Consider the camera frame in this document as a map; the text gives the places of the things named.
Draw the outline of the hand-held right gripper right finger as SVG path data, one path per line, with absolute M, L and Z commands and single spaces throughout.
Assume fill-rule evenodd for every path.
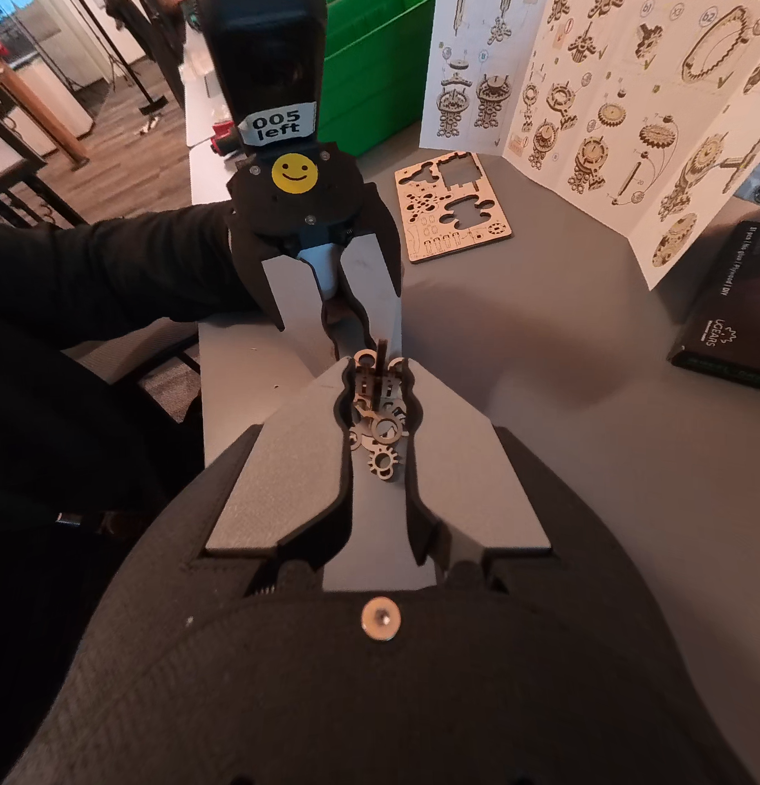
M 491 421 L 418 361 L 404 370 L 407 537 L 417 564 L 551 551 Z

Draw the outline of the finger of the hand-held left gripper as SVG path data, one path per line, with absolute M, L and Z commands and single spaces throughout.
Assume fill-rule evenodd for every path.
M 366 348 L 386 343 L 385 358 L 402 357 L 402 300 L 376 235 L 355 237 L 339 260 L 344 297 L 359 319 Z
M 335 363 L 332 331 L 353 313 L 339 288 L 340 250 L 303 250 L 263 262 L 286 344 L 303 363 Z

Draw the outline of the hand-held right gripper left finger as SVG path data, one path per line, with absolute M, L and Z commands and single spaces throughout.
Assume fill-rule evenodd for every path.
M 206 542 L 209 555 L 301 560 L 318 570 L 344 547 L 354 392 L 355 362 L 340 359 L 268 418 Z

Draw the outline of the wooden gear model assembly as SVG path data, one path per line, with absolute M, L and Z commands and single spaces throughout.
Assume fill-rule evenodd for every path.
M 404 360 L 393 357 L 387 339 L 375 349 L 358 351 L 349 446 L 362 455 L 368 471 L 391 483 L 405 465 L 408 437 L 407 405 L 403 396 Z

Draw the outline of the person's left forearm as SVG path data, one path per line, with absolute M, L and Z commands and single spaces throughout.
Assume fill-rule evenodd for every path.
M 276 254 L 228 202 L 71 229 L 0 224 L 0 339 L 64 349 L 161 318 L 258 312 Z

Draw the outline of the black model kit box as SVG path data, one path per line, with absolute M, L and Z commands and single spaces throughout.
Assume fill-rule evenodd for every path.
M 760 222 L 736 225 L 669 351 L 674 367 L 760 390 Z

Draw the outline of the green plastic bin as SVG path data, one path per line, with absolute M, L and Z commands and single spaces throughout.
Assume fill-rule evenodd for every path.
M 317 137 L 362 155 L 422 118 L 434 1 L 328 1 Z

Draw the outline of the black tripod stand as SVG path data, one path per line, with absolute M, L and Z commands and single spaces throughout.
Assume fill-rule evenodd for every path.
M 139 112 L 147 119 L 158 117 L 161 111 L 168 105 L 168 99 L 165 96 L 160 96 L 158 98 L 152 97 L 150 92 L 140 81 L 138 75 L 130 63 L 126 60 L 123 54 L 121 54 L 119 48 L 112 41 L 108 32 L 101 25 L 99 19 L 91 9 L 91 6 L 85 1 L 78 1 L 78 3 L 81 6 L 83 12 L 86 14 L 87 18 L 91 21 L 91 24 L 94 26 L 95 30 L 98 32 L 102 43 L 108 47 L 109 60 L 111 60 L 111 62 L 115 61 L 121 65 L 124 72 L 131 78 L 134 84 L 139 88 L 141 95 L 145 98 L 145 104 L 139 107 Z

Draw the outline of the plywood part sheet with cutouts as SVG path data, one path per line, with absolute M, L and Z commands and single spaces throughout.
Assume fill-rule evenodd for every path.
M 394 173 L 409 261 L 509 239 L 512 228 L 477 156 L 449 152 Z

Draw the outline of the grey mesh office chair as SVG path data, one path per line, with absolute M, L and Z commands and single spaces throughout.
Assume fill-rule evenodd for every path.
M 85 341 L 63 353 L 102 381 L 138 388 L 177 424 L 200 403 L 198 326 L 158 319 L 118 339 Z

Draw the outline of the wooden side table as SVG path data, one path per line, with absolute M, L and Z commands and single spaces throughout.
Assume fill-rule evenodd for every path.
M 1 59 L 0 87 L 13 97 L 14 102 L 26 112 L 32 122 L 64 152 L 72 163 L 72 170 L 78 170 L 90 162 L 84 144 L 69 132 L 24 80 Z

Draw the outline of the folded paper instruction sheet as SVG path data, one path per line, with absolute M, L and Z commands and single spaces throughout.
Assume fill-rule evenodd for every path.
M 760 1 L 436 2 L 420 147 L 501 155 L 653 288 L 760 162 Z

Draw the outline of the black metal rack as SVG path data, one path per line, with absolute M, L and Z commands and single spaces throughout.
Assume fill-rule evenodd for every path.
M 57 218 L 68 226 L 87 224 L 69 203 L 40 179 L 46 162 L 0 120 L 0 221 L 16 228 Z

